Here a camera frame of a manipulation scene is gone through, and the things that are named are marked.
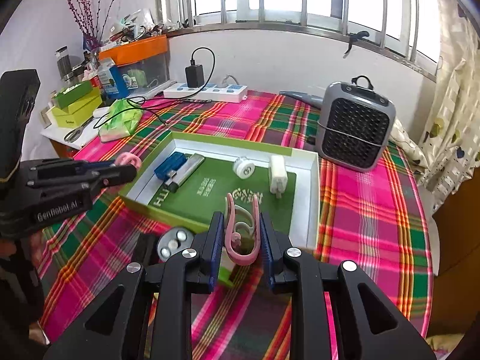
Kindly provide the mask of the person hand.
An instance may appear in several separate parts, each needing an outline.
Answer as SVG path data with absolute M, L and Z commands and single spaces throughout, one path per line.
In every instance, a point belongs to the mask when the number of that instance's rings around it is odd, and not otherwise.
M 32 263 L 38 268 L 41 263 L 44 244 L 42 241 L 42 232 L 37 232 L 30 237 L 30 250 L 32 255 Z M 49 340 L 42 330 L 39 322 L 31 323 L 29 326 L 29 338 L 41 345 L 48 345 Z

